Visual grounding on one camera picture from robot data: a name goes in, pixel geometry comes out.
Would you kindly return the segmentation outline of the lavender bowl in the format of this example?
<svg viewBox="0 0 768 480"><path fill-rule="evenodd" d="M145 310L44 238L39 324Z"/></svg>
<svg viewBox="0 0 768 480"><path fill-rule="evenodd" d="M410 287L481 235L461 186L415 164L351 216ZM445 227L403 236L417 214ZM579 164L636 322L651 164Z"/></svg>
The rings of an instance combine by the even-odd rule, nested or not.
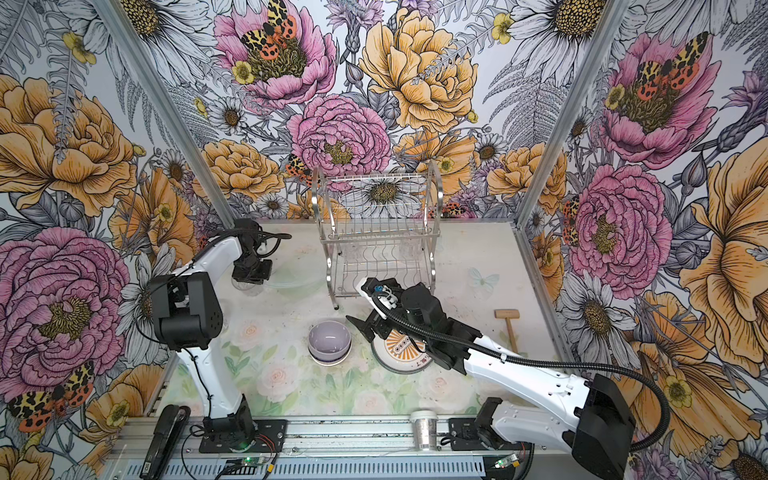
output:
<svg viewBox="0 0 768 480"><path fill-rule="evenodd" d="M346 356L351 348L351 333L337 321L324 321L312 327L308 333L308 351L321 360L333 360Z"/></svg>

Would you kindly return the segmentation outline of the pink patterned white plate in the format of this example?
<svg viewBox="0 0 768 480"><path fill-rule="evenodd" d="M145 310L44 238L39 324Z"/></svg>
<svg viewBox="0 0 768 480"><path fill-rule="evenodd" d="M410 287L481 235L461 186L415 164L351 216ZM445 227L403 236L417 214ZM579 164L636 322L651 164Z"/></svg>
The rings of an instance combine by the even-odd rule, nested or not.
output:
<svg viewBox="0 0 768 480"><path fill-rule="evenodd" d="M406 334L395 329L385 339L375 337L372 351L379 364L395 374L414 374L432 363L422 342L413 343Z"/></svg>

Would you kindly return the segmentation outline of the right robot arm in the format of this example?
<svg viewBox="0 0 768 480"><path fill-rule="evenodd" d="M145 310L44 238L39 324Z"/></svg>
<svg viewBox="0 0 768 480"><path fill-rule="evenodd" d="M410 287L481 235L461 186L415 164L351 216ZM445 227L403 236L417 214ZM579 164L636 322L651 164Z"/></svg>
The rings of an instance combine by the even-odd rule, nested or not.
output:
<svg viewBox="0 0 768 480"><path fill-rule="evenodd" d="M600 479L623 478L636 421L609 366L599 365L587 379L560 362L522 357L449 317L422 283L404 288L394 278L368 277L356 289L372 311L351 321L368 341L401 333L441 368L489 381L537 407L528 415L500 398L487 399L474 422L485 446L563 450Z"/></svg>

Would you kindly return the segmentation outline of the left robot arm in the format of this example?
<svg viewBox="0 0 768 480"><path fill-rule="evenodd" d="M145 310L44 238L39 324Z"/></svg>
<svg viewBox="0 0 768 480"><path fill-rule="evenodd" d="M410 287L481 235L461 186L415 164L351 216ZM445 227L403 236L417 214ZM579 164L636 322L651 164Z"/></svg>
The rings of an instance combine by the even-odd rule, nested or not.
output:
<svg viewBox="0 0 768 480"><path fill-rule="evenodd" d="M202 401L204 453L245 452L256 440L247 400L224 359L225 319L215 285L227 272L241 283L267 280L272 261L259 248L268 238L256 221L238 219L189 262L149 283L154 336L186 366Z"/></svg>

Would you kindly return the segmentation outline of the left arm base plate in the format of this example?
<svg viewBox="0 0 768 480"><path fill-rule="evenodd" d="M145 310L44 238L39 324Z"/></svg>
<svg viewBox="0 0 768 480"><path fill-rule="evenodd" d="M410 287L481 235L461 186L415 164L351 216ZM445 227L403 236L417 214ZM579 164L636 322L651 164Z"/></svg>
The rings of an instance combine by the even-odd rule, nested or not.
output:
<svg viewBox="0 0 768 480"><path fill-rule="evenodd" d="M198 450L203 454L281 453L287 427L285 419L254 420L252 427L245 432L205 433Z"/></svg>

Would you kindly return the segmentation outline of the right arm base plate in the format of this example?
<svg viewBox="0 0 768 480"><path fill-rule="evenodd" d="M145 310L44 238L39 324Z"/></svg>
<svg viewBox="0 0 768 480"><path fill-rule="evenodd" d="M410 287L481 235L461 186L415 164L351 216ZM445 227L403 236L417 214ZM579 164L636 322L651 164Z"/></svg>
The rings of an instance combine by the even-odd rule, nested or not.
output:
<svg viewBox="0 0 768 480"><path fill-rule="evenodd" d="M490 430L479 430L474 418L453 417L448 421L448 432L440 440L441 446L449 446L452 451L530 451L528 442L509 442Z"/></svg>

